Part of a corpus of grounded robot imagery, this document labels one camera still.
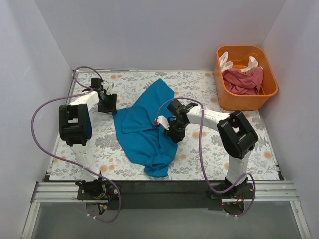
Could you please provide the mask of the blue t shirt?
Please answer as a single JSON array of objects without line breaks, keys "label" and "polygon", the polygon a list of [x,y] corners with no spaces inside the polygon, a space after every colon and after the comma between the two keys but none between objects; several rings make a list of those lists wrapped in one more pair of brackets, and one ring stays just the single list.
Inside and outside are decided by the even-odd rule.
[{"label": "blue t shirt", "polygon": [[116,138],[131,163],[144,167],[151,177],[166,177],[175,159],[177,144],[155,127],[158,110],[166,118],[172,113],[160,106],[174,97],[174,91],[162,80],[153,82],[131,107],[114,114]]}]

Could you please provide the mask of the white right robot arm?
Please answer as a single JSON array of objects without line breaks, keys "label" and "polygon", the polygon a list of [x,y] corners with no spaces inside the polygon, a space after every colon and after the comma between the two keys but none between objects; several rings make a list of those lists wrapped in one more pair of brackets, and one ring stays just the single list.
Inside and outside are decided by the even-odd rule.
[{"label": "white right robot arm", "polygon": [[165,134],[174,143],[183,141],[185,129],[190,124],[197,124],[201,129],[207,127],[219,133],[229,155],[229,168],[223,183],[215,186],[208,184],[211,196],[237,198],[243,194],[248,181],[249,157],[258,141],[258,136],[245,115],[239,110],[231,113],[206,110],[202,103],[195,100],[184,105],[178,98],[173,98],[165,104],[172,116],[157,114],[155,126],[162,126]]}]

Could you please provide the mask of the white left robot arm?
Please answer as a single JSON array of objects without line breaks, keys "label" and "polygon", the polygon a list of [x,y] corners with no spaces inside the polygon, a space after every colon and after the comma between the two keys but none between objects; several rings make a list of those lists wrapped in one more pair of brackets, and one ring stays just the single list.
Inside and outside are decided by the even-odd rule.
[{"label": "white left robot arm", "polygon": [[92,124],[89,111],[97,106],[98,112],[116,113],[117,95],[113,93],[113,87],[113,83],[104,84],[101,78],[92,78],[90,87],[83,90],[85,95],[69,104],[60,105],[58,110],[60,138],[75,154],[75,162],[84,166],[83,178],[78,186],[95,199],[105,197],[106,187],[100,176],[87,171],[89,169],[101,174],[90,148]]}]

